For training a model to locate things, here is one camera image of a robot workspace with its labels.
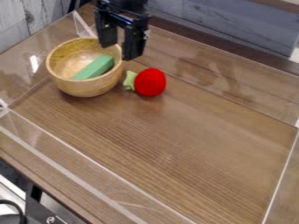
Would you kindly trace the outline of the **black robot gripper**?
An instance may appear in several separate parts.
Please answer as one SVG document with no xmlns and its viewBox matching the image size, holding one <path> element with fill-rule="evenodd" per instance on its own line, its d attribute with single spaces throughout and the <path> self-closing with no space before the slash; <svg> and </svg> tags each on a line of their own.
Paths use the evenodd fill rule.
<svg viewBox="0 0 299 224">
<path fill-rule="evenodd" d="M 117 27 L 124 29 L 122 60 L 140 57 L 148 38 L 148 0 L 97 0 L 94 25 L 102 48 L 117 43 Z"/>
</svg>

